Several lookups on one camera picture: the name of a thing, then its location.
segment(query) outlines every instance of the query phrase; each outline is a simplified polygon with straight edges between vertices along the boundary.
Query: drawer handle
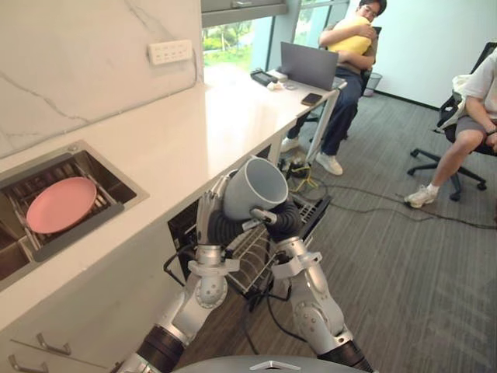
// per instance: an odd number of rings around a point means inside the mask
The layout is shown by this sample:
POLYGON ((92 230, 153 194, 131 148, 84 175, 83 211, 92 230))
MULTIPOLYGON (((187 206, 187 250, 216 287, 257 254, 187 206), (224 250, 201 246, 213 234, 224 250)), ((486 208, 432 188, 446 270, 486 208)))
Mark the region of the drawer handle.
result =
POLYGON ((24 368, 17 364, 16 357, 14 355, 9 356, 9 362, 17 371, 23 371, 25 373, 48 373, 48 366, 45 363, 41 363, 41 369, 24 368))
POLYGON ((57 352, 59 354, 64 354, 64 355, 70 355, 71 354, 71 348, 69 347, 69 343, 66 343, 62 348, 54 347, 45 342, 45 339, 43 338, 42 333, 38 333, 36 335, 36 339, 38 340, 38 343, 40 344, 41 347, 43 347, 45 350, 49 350, 52 352, 57 352))
POLYGON ((248 6, 252 6, 252 2, 231 2, 231 7, 238 9, 238 8, 246 8, 248 6))

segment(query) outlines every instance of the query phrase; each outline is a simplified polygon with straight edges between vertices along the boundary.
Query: sink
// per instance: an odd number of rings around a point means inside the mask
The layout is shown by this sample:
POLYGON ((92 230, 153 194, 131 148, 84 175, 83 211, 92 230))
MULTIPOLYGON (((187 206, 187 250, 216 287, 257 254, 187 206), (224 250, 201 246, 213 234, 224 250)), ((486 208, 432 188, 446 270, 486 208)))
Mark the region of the sink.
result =
POLYGON ((0 173, 0 290, 147 196, 83 141, 0 173), (91 211, 63 232, 32 231, 26 223, 31 203, 50 185, 75 176, 96 185, 91 211))

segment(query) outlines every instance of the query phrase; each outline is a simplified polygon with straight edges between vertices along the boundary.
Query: person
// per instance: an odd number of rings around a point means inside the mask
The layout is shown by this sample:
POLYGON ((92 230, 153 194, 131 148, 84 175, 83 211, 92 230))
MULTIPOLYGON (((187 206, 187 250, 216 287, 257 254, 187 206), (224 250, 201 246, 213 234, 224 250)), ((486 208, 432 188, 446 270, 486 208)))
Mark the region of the person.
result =
MULTIPOLYGON (((384 12, 386 7, 386 0, 360 0, 355 16, 364 17, 371 23, 384 12)), ((335 27, 326 28, 319 37, 319 46, 326 47, 354 36, 367 37, 371 40, 371 45, 363 54, 353 51, 338 52, 339 63, 335 76, 345 79, 347 86, 339 94, 321 143, 321 151, 316 156, 316 161, 326 171, 337 176, 343 174, 343 168, 336 160, 336 154, 340 142, 345 138, 350 124, 357 114, 357 102, 362 95, 363 85, 360 72, 370 69, 376 61, 377 33, 369 24, 356 24, 338 29, 335 27)), ((295 127, 288 131, 281 144, 281 152, 288 152, 299 145, 298 135, 307 115, 308 113, 298 118, 295 127)))
POLYGON ((464 159, 480 144, 497 152, 497 50, 478 66, 461 89, 466 97, 465 112, 457 120, 456 141, 443 155, 428 186, 404 201, 420 208, 436 199, 439 188, 461 167, 464 159))

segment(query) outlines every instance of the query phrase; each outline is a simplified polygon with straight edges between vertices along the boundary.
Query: black office chair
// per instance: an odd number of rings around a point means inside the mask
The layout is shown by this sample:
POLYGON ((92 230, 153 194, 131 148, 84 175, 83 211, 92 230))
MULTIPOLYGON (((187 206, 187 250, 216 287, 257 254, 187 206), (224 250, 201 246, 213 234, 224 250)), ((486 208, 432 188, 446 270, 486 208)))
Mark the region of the black office chair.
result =
MULTIPOLYGON (((485 45, 484 50, 480 54, 480 57, 478 58, 476 65, 473 67, 473 70, 471 70, 471 74, 476 70, 476 68, 480 65, 480 63, 483 62, 487 58, 487 56, 490 55, 494 51, 494 49, 497 47, 497 43, 487 43, 485 45)), ((437 127, 442 126, 449 118, 451 118, 456 112, 457 112, 457 105, 461 102, 461 96, 458 95, 457 93, 454 93, 439 109, 439 115, 440 119, 438 123, 436 124, 437 127)), ((456 141, 456 125, 450 125, 447 128, 443 129, 443 132, 440 132, 440 130, 436 129, 434 130, 437 133, 444 133, 445 137, 447 140, 450 142, 454 143, 456 141)), ((486 155, 494 155, 496 156, 492 150, 487 145, 479 145, 474 152, 486 154, 486 155)), ((414 175, 414 172, 417 171, 418 169, 436 169, 438 166, 438 163, 440 161, 441 156, 435 155, 433 153, 424 151, 420 148, 416 148, 411 152, 411 156, 416 157, 419 153, 425 155, 426 157, 434 160, 434 163, 430 163, 427 165, 422 165, 422 166, 416 166, 412 167, 410 170, 408 170, 407 174, 409 175, 414 175)), ((487 189, 486 186, 486 180, 481 178, 480 176, 476 175, 475 173, 472 173, 470 170, 460 167, 458 171, 451 176, 450 180, 452 181, 452 184, 454 185, 455 192, 450 195, 451 200, 458 201, 461 198, 461 182, 459 180, 459 174, 471 177, 473 180, 479 181, 479 184, 477 184, 477 188, 479 190, 485 190, 487 189)))

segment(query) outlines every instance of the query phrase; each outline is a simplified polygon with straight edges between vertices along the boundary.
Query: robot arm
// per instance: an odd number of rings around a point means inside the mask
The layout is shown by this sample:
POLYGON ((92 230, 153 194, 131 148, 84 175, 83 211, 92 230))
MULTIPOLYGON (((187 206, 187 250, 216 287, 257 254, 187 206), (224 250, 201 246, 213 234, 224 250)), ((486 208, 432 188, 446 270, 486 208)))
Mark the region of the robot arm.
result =
POLYGON ((227 245, 244 230, 264 223, 276 251, 290 258, 273 267, 276 279, 291 278, 290 297, 294 323, 319 359, 373 371, 353 342, 343 314, 332 299, 319 262, 320 253, 309 253, 298 237, 301 217, 287 201, 271 211, 253 208, 252 221, 232 221, 223 213, 223 197, 230 176, 221 177, 199 201, 196 259, 189 262, 191 274, 186 286, 168 306, 163 316, 145 337, 140 348, 116 373, 166 373, 172 371, 185 347, 195 338, 209 314, 226 297, 224 276, 237 271, 237 260, 222 258, 227 245))

